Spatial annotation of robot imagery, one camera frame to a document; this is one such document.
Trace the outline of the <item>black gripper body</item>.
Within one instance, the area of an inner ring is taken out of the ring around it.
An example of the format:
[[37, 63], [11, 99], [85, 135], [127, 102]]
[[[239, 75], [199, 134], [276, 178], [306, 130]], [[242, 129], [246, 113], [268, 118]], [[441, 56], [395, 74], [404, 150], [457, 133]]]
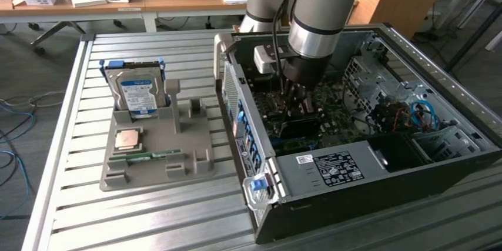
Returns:
[[323, 58], [288, 57], [282, 70], [283, 76], [306, 89], [314, 89], [322, 80], [331, 57], [331, 55]]

